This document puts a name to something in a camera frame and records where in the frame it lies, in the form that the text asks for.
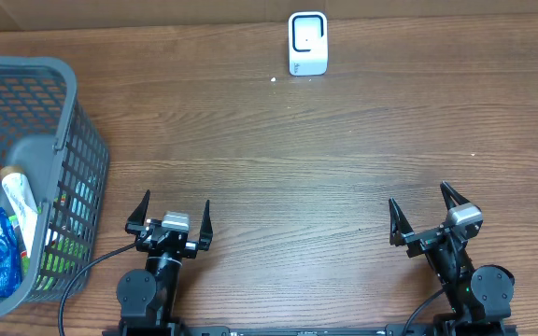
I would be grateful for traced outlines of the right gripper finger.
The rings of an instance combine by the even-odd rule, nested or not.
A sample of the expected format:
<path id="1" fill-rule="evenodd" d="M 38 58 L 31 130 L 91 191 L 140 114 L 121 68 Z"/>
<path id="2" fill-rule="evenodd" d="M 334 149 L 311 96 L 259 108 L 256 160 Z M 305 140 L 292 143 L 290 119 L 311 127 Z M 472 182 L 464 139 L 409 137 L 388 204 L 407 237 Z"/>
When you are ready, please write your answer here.
<path id="1" fill-rule="evenodd" d="M 414 230 L 394 198 L 389 199 L 389 217 L 389 243 L 395 246 L 406 245 Z"/>
<path id="2" fill-rule="evenodd" d="M 446 204 L 447 210 L 470 202 L 464 196 L 459 194 L 455 189 L 453 189 L 452 186 L 446 181 L 441 182 L 440 190 L 442 192 L 442 196 Z"/>

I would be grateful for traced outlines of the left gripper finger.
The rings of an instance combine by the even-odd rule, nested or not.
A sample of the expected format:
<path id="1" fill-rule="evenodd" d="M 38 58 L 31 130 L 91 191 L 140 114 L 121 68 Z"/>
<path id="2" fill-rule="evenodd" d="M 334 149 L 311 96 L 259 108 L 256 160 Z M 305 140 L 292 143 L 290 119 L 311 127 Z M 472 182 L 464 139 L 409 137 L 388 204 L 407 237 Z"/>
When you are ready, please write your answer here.
<path id="1" fill-rule="evenodd" d="M 208 251 L 213 240 L 213 228 L 210 217 L 210 201 L 205 202 L 201 228 L 199 231 L 198 249 Z"/>
<path id="2" fill-rule="evenodd" d="M 127 233 L 141 233 L 147 230 L 145 226 L 146 215 L 149 207 L 150 190 L 148 189 L 143 196 L 142 201 L 136 207 L 131 215 L 129 215 L 125 230 Z"/>

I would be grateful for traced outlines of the green snack bag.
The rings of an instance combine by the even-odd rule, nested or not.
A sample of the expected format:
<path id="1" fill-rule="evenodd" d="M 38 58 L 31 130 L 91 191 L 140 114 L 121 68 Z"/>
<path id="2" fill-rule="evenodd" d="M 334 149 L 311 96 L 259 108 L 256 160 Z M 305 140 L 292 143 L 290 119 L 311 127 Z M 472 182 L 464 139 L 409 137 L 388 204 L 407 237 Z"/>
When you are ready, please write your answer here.
<path id="1" fill-rule="evenodd" d="M 38 215 L 41 214 L 41 208 L 38 206 Z M 67 273 L 71 267 L 74 267 L 76 263 L 71 258 L 83 258 L 86 257 L 89 249 L 72 239 L 69 233 L 76 236 L 82 236 L 85 233 L 85 228 L 81 222 L 76 218 L 63 217 L 62 214 L 55 215 L 55 208 L 51 210 L 49 224 L 53 224 L 56 229 L 60 229 L 64 234 L 60 234 L 57 231 L 48 229 L 44 240 L 44 247 L 52 249 L 52 252 L 45 250 L 40 260 L 40 271 L 47 271 L 50 273 Z M 21 237 L 21 230 L 18 224 L 18 220 L 14 214 L 8 218 L 15 231 L 16 239 L 18 242 L 18 248 L 21 256 L 21 270 L 22 278 L 25 279 L 28 276 L 30 268 L 30 261 L 35 259 L 31 255 L 27 257 L 25 245 Z"/>

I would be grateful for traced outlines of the white tube with gold cap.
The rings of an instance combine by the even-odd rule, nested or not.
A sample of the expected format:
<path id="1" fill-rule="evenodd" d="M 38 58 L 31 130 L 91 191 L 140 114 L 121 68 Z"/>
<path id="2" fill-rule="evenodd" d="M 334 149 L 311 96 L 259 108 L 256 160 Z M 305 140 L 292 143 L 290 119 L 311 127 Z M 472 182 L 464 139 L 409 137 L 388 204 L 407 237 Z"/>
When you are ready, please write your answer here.
<path id="1" fill-rule="evenodd" d="M 0 170 L 0 178 L 3 190 L 18 220 L 27 257 L 30 258 L 38 210 L 28 177 L 20 166 L 9 165 Z"/>

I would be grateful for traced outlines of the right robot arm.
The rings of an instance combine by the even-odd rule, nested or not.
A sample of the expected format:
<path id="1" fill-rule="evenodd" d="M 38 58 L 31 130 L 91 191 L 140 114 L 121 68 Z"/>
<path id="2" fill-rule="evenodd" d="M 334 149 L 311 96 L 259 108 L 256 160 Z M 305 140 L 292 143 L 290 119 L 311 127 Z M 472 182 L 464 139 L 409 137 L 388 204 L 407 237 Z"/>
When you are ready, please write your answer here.
<path id="1" fill-rule="evenodd" d="M 506 326 L 511 316 L 516 279 L 499 265 L 476 268 L 466 247 L 484 223 L 481 208 L 443 181 L 440 190 L 446 218 L 430 230 L 416 232 L 395 199 L 389 199 L 389 243 L 405 246 L 411 259 L 425 256 L 441 288 L 408 317 L 395 335 L 516 335 Z M 440 296 L 451 311 L 435 315 L 430 324 L 417 325 L 418 315 Z"/>

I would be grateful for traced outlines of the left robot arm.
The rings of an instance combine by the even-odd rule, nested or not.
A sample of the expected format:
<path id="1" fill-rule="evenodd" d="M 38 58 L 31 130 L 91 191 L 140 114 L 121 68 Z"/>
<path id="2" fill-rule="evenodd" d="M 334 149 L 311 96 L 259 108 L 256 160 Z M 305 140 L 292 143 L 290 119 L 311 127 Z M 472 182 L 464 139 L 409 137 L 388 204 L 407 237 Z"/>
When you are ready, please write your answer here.
<path id="1" fill-rule="evenodd" d="M 147 255 L 142 269 L 126 273 L 117 285 L 120 303 L 120 336 L 189 335 L 191 331 L 173 316 L 182 260 L 195 259 L 212 243 L 210 202 L 205 203 L 196 241 L 189 239 L 190 217 L 166 212 L 161 219 L 148 218 L 150 192 L 128 217 L 127 233 L 134 236 L 134 248 Z"/>

